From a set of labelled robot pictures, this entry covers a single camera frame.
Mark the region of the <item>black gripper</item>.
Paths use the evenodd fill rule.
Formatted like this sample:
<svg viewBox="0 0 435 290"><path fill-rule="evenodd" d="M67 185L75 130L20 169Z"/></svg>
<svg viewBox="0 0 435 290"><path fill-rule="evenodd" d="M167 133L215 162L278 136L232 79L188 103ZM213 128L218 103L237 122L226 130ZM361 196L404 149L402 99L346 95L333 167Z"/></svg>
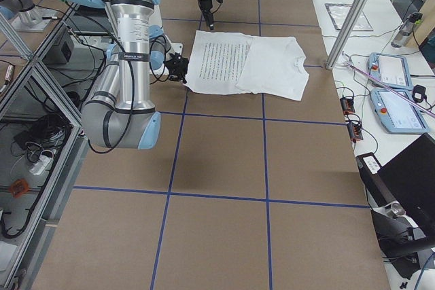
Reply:
<svg viewBox="0 0 435 290"><path fill-rule="evenodd" d="M206 22L207 27L210 30L214 29L214 17L212 10L212 0L198 0L198 5L200 7L200 10L202 14L204 15L204 19Z"/></svg>
<svg viewBox="0 0 435 290"><path fill-rule="evenodd" d="M187 83L186 74L188 72L189 60L179 53L170 54L170 59L164 62L169 72L169 80Z"/></svg>

